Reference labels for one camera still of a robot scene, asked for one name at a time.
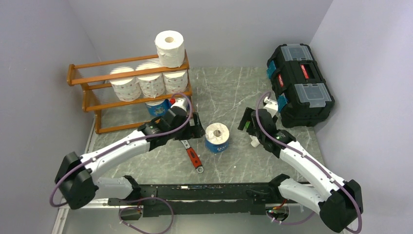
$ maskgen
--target table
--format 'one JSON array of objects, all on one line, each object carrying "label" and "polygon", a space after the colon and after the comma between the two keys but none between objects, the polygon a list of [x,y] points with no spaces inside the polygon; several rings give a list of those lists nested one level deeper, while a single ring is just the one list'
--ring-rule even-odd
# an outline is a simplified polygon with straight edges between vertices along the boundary
[{"label": "table", "polygon": [[[109,170],[104,177],[131,175],[140,184],[237,183],[268,182],[284,173],[297,181],[306,181],[293,167],[265,151],[262,146],[252,147],[248,134],[237,129],[245,108],[255,109],[260,95],[271,90],[265,68],[192,68],[189,77],[193,87],[193,108],[199,113],[204,129],[215,122],[225,124],[230,132],[229,148],[214,154],[205,147],[204,138],[189,140],[204,166],[205,171],[199,174],[183,144],[170,140],[165,146]],[[102,125],[125,119],[150,119],[143,104],[125,106],[124,109],[116,109],[116,113],[108,111],[102,115]],[[277,121],[277,128],[284,129],[280,120]],[[313,128],[294,127],[287,130],[323,164]],[[97,135],[93,151],[114,143],[132,131]]]}]

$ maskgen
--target toilet paper roll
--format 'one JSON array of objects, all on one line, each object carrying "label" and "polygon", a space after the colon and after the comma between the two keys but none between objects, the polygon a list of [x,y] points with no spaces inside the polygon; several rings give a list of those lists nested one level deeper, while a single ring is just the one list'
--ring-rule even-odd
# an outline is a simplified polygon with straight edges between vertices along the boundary
[{"label": "toilet paper roll", "polygon": [[184,37],[176,31],[160,32],[155,38],[159,61],[164,67],[180,67],[184,63]]},{"label": "toilet paper roll", "polygon": [[[133,72],[134,69],[127,66],[120,66],[113,69],[110,74],[117,74],[123,72]],[[121,79],[113,79],[109,81],[115,91],[115,94],[120,100],[124,99],[131,99],[136,97],[137,99],[142,91],[139,87],[138,81],[135,77],[128,77],[128,78],[121,78]]]},{"label": "toilet paper roll", "polygon": [[[156,63],[146,63],[138,66],[137,71],[144,69],[151,69],[160,67]],[[165,92],[165,85],[162,73],[155,73],[150,75],[138,76],[139,85],[142,89],[142,92],[145,96],[150,98],[155,98],[162,95]]]},{"label": "toilet paper roll", "polygon": [[164,82],[167,92],[178,93],[187,89],[188,74],[186,71],[165,72]]},{"label": "toilet paper roll", "polygon": [[222,123],[213,123],[205,129],[205,147],[213,153],[228,148],[229,130]]}]

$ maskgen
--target red handle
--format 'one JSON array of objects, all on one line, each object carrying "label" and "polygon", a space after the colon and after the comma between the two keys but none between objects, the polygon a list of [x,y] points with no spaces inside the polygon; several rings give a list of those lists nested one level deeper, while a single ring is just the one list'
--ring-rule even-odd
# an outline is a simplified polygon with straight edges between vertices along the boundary
[{"label": "red handle", "polygon": [[199,160],[198,155],[196,154],[195,150],[192,147],[187,149],[187,153],[188,153],[188,156],[191,159],[191,162],[192,162],[192,164],[194,165],[195,168],[198,168],[198,167],[202,166],[202,163]]}]

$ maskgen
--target black toolbox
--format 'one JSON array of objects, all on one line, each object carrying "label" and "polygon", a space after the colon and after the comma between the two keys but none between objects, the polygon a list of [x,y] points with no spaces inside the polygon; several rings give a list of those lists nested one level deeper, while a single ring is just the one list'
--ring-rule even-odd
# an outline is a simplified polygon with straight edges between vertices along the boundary
[{"label": "black toolbox", "polygon": [[315,126],[327,119],[335,101],[308,45],[278,46],[267,67],[284,127]]}]

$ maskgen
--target wooden rack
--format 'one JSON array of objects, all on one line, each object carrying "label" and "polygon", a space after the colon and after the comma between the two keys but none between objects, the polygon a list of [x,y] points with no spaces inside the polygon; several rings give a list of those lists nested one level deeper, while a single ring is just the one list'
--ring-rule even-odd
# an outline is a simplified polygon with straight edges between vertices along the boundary
[{"label": "wooden rack", "polygon": [[132,123],[132,124],[120,125],[120,126],[113,126],[113,127],[108,127],[108,128],[101,128],[102,110],[104,109],[145,103],[145,102],[150,102],[150,101],[165,100],[167,98],[172,97],[171,94],[161,95],[155,98],[143,97],[143,95],[141,95],[140,98],[134,101],[129,101],[129,102],[120,101],[118,98],[115,97],[111,84],[108,82],[105,83],[105,81],[109,81],[111,79],[149,75],[149,74],[154,74],[154,73],[175,72],[175,71],[186,70],[188,73],[188,86],[187,86],[186,91],[183,93],[187,95],[192,101],[192,98],[191,98],[192,87],[189,81],[189,72],[188,72],[189,61],[188,61],[186,51],[185,51],[184,63],[180,67],[176,67],[176,68],[159,67],[159,68],[139,70],[139,71],[133,71],[133,72],[109,74],[110,72],[109,67],[111,66],[113,67],[113,66],[131,65],[131,64],[132,66],[134,66],[137,64],[143,64],[145,63],[145,61],[147,62],[147,61],[156,60],[156,59],[159,59],[158,55],[125,58],[125,59],[89,63],[89,64],[83,64],[83,65],[73,65],[73,64],[69,65],[69,71],[67,74],[67,83],[70,86],[74,86],[78,84],[82,87],[82,90],[83,90],[82,109],[84,112],[94,111],[94,114],[96,117],[95,132],[97,134],[114,132],[114,131],[119,131],[119,130],[130,129],[130,128],[137,128],[140,125],[150,121],[150,119],[148,119],[148,121],[143,121],[143,122],[137,122],[137,123]]}]

